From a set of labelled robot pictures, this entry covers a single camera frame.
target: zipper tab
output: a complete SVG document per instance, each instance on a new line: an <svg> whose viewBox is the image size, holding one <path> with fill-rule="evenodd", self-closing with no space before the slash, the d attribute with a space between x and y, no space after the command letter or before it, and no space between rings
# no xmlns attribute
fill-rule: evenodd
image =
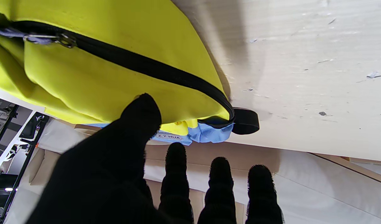
<svg viewBox="0 0 381 224"><path fill-rule="evenodd" d="M67 48L77 47L77 41L75 37L68 36L67 34L58 34L56 43L59 43Z"/></svg>

